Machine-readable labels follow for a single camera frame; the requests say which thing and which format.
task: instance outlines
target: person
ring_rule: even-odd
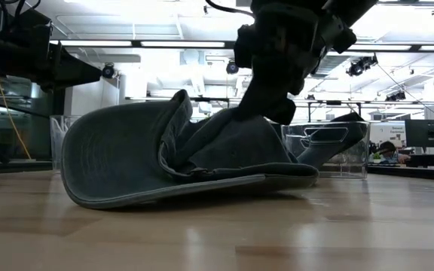
[[[376,150],[376,153],[380,154],[381,163],[405,163],[406,160],[411,159],[406,154],[398,154],[396,146],[392,142],[383,142]],[[369,157],[369,160],[373,160],[373,154]]]

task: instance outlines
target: transparent plastic bin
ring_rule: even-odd
[[[61,170],[61,154],[63,139],[69,127],[75,123],[80,116],[50,116],[51,128],[51,158],[53,160],[53,170]]]
[[[297,123],[282,126],[283,142],[289,152],[301,163],[317,167],[320,176],[324,178],[367,178],[369,135],[368,122]],[[339,151],[348,145],[352,147]]]

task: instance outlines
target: desk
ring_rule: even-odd
[[[434,180],[434,169],[413,168],[406,166],[369,166],[368,172],[371,174],[390,175],[409,178],[425,178]]]
[[[434,166],[434,154],[412,154],[411,160],[406,162],[408,167]]]
[[[58,175],[0,175],[0,270],[434,270],[434,181],[322,179],[103,212],[75,205]]]

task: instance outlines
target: yellow cable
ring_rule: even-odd
[[[13,117],[11,116],[11,113],[9,112],[9,107],[8,107],[8,104],[6,103],[6,96],[5,96],[5,93],[3,92],[3,88],[1,86],[1,81],[0,81],[0,93],[3,97],[3,102],[5,102],[6,110],[8,110],[9,120],[10,120],[11,124],[13,125],[14,132],[16,133],[16,136],[20,140],[20,143],[24,148],[24,152],[26,153],[26,156],[28,157],[28,159],[31,160],[31,155],[29,155],[28,149],[26,148],[26,145],[24,144],[23,140],[21,139],[20,133],[18,132],[18,129],[16,128],[16,124],[14,124]]]

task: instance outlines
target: gray towel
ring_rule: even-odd
[[[109,209],[213,190],[261,193],[314,184],[314,166],[293,163],[263,117],[236,122],[233,109],[190,123],[184,90],[168,102],[100,109],[63,142],[62,177],[79,205]]]

